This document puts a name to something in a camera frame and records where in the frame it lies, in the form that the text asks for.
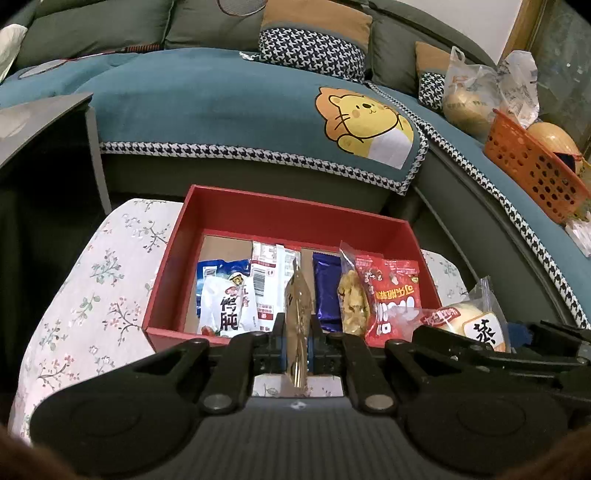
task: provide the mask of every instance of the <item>barcode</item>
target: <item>barcode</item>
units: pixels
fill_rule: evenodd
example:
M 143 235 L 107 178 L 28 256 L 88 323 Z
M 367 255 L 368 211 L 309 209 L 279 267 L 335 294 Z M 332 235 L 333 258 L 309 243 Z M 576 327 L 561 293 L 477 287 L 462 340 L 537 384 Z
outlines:
M 262 297 L 265 291 L 265 271 L 258 268 L 252 269 L 252 282 L 255 285 L 255 295 Z
M 217 273 L 217 267 L 203 267 L 203 278 L 211 277 Z

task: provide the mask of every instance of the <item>wooden frame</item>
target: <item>wooden frame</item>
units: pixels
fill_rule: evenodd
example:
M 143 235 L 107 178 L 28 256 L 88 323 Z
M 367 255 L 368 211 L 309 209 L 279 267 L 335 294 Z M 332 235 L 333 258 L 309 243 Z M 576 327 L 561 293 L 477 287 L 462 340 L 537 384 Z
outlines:
M 540 24 L 548 0 L 522 0 L 513 30 L 505 44 L 501 58 L 513 50 L 529 50 Z

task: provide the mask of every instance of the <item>screw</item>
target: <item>screw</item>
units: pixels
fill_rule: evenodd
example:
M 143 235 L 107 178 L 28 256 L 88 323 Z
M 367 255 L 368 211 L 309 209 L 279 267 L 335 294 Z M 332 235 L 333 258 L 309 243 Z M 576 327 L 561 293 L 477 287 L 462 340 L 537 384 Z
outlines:
M 372 410 L 387 410 L 394 405 L 394 400 L 387 395 L 370 395 L 365 399 L 365 405 Z
M 232 399 L 220 393 L 209 395 L 203 400 L 203 406 L 212 411 L 223 410 L 230 405 L 232 405 Z

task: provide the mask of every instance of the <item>lion cartoon print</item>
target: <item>lion cartoon print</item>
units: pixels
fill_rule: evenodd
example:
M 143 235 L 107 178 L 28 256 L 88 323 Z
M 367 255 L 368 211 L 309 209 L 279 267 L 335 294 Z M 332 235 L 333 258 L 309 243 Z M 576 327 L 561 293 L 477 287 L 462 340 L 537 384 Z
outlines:
M 413 128 L 393 108 L 361 93 L 320 87 L 316 109 L 326 136 L 341 150 L 401 169 L 413 146 Z

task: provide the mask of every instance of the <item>floral fabric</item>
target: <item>floral fabric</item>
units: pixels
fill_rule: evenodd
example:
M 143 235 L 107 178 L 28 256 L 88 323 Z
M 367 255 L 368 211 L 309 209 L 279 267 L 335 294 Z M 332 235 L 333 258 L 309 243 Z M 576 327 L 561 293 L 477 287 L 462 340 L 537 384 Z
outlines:
M 9 421 L 12 432 L 29 441 L 31 415 L 46 397 L 153 353 L 141 324 L 181 207 L 135 199 L 105 219 L 29 342 Z M 423 253 L 441 302 L 461 298 L 466 289 L 457 268 L 441 255 Z M 256 386 L 255 394 L 269 395 L 266 380 Z M 327 379 L 318 388 L 339 394 L 339 386 Z

